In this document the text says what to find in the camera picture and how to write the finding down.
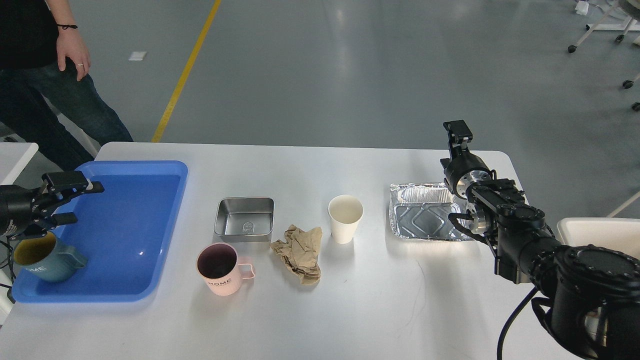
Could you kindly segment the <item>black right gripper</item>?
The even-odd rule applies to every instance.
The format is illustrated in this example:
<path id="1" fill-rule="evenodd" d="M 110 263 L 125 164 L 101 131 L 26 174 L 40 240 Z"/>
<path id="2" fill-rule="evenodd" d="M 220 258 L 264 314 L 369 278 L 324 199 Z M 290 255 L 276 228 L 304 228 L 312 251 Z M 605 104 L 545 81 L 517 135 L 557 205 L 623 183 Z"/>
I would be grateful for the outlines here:
<path id="1" fill-rule="evenodd" d="M 466 121 L 445 121 L 443 127 L 448 136 L 449 157 L 441 158 L 439 162 L 451 194 L 465 197 L 473 183 L 494 180 L 495 172 L 487 167 L 482 158 L 468 149 L 474 136 Z"/>

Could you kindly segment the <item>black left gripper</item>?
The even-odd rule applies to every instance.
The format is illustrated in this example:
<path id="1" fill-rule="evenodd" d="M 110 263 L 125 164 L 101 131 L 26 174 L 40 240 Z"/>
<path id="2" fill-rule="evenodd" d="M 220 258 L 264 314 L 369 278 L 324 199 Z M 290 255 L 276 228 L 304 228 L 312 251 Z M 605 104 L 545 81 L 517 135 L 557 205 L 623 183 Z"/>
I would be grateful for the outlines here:
<path id="1" fill-rule="evenodd" d="M 78 222 L 73 212 L 56 213 L 45 219 L 38 210 L 34 210 L 37 199 L 48 196 L 58 201 L 71 200 L 80 195 L 105 191 L 101 182 L 89 180 L 82 171 L 48 172 L 42 175 L 42 180 L 43 184 L 34 189 L 15 184 L 0 187 L 0 225 L 4 236 L 16 236 L 25 231 L 35 234 Z"/>

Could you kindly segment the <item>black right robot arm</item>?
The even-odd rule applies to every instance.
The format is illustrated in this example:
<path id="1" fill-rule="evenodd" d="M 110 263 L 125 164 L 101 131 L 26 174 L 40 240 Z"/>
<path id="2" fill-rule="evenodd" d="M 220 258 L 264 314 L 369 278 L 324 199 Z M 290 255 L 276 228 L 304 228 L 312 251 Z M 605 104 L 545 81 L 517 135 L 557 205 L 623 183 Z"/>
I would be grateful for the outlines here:
<path id="1" fill-rule="evenodd" d="M 637 360 L 639 260 L 595 244 L 562 244 L 546 214 L 526 203 L 514 180 L 498 178 L 469 150 L 473 133 L 465 121 L 443 127 L 449 150 L 440 160 L 445 185 L 469 206 L 448 220 L 489 246 L 496 275 L 534 285 L 503 326 L 496 357 L 502 358 L 514 319 L 531 305 L 544 330 L 569 353 L 586 360 Z"/>

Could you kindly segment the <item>person's left hand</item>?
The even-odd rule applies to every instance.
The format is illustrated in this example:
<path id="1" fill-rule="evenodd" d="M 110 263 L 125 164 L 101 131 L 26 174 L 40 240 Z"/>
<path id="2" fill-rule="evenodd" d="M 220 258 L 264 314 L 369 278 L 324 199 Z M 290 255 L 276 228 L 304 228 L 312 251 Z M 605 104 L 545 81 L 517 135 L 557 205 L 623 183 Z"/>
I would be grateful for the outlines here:
<path id="1" fill-rule="evenodd" d="M 73 25 L 58 26 L 56 41 L 57 66 L 60 72 L 68 69 L 75 71 L 76 80 L 82 81 L 91 68 L 91 57 L 78 27 Z"/>

